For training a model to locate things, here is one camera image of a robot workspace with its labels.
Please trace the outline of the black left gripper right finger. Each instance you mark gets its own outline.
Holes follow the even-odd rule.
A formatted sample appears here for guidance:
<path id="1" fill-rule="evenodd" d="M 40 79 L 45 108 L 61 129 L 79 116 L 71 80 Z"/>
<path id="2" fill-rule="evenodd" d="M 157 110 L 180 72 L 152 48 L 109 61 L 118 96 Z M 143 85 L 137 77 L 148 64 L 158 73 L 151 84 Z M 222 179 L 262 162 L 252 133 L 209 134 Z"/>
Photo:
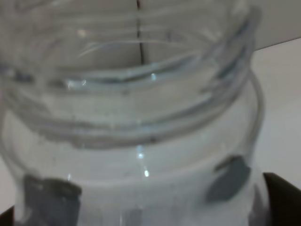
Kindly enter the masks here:
<path id="1" fill-rule="evenodd" d="M 271 224 L 301 226 L 301 190 L 275 173 L 264 173 L 268 187 Z"/>

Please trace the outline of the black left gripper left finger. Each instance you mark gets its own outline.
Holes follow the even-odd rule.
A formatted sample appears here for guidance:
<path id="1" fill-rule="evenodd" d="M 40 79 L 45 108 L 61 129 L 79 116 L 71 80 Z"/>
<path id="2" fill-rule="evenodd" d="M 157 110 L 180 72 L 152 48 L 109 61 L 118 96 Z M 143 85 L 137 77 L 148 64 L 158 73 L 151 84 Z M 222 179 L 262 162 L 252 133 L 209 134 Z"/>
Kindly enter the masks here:
<path id="1" fill-rule="evenodd" d="M 0 214 L 0 226 L 14 225 L 14 206 Z"/>

